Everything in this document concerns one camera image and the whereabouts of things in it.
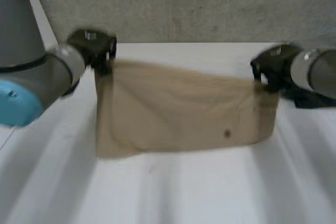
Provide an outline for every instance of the dark stain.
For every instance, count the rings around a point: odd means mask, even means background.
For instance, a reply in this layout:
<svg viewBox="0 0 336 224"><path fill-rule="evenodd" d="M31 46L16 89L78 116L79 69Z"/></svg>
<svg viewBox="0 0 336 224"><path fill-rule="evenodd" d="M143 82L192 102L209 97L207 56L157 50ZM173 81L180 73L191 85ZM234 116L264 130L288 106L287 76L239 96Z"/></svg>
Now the dark stain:
<svg viewBox="0 0 336 224"><path fill-rule="evenodd" d="M231 137L231 131L230 131L230 130L225 130L225 131L224 131L224 136L225 136L226 138Z"/></svg>

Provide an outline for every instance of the white tabletop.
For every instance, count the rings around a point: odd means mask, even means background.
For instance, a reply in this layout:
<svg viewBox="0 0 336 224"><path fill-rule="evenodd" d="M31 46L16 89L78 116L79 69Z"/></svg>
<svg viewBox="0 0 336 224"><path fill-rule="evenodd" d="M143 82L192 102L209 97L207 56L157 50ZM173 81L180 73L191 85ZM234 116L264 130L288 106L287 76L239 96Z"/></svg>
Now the white tabletop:
<svg viewBox="0 0 336 224"><path fill-rule="evenodd" d="M268 46L120 44L117 57L251 78L250 59ZM87 71L0 150L0 223L335 223L335 110L281 100L259 144L100 160L94 88Z"/></svg>

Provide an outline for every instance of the gray wall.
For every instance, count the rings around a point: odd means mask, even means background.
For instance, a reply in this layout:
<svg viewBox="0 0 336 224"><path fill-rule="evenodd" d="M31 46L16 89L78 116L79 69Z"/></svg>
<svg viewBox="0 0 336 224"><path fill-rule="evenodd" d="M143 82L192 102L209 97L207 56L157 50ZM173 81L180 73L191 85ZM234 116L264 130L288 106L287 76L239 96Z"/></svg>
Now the gray wall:
<svg viewBox="0 0 336 224"><path fill-rule="evenodd" d="M120 42L277 41L336 26L336 0L41 0L57 38L78 26Z"/></svg>

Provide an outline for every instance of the tan fabric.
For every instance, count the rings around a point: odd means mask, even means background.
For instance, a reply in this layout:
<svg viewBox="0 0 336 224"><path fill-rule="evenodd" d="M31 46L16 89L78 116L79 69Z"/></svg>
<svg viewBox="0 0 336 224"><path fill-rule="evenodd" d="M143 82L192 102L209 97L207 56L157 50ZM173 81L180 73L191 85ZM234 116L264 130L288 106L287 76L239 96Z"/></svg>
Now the tan fabric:
<svg viewBox="0 0 336 224"><path fill-rule="evenodd" d="M250 80L121 59L96 88L99 157L256 143L272 134L278 103Z"/></svg>

